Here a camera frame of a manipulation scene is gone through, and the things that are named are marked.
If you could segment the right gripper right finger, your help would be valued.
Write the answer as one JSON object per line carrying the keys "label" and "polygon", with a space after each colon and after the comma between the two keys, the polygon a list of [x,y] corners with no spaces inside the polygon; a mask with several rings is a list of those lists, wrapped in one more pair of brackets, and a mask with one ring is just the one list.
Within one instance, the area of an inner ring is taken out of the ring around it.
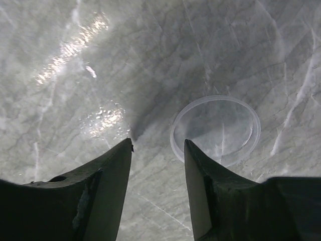
{"label": "right gripper right finger", "polygon": [[195,240],[320,240],[320,178],[243,178],[185,140]]}

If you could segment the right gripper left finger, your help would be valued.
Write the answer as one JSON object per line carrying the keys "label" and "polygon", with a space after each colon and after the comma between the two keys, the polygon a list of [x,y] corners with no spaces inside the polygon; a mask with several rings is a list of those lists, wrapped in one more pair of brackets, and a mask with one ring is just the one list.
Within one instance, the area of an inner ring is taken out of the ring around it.
{"label": "right gripper left finger", "polygon": [[47,182],[1,181],[1,240],[116,240],[133,145]]}

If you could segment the clear plastic tube lid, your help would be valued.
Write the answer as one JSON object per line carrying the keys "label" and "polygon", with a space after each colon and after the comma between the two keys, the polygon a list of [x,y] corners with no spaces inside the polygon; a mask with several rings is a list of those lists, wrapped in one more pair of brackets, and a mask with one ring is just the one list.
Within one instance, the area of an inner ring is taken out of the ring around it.
{"label": "clear plastic tube lid", "polygon": [[177,115],[170,134],[174,154],[184,161],[185,140],[224,167],[247,158],[258,144],[261,125],[247,103],[225,95],[199,98]]}

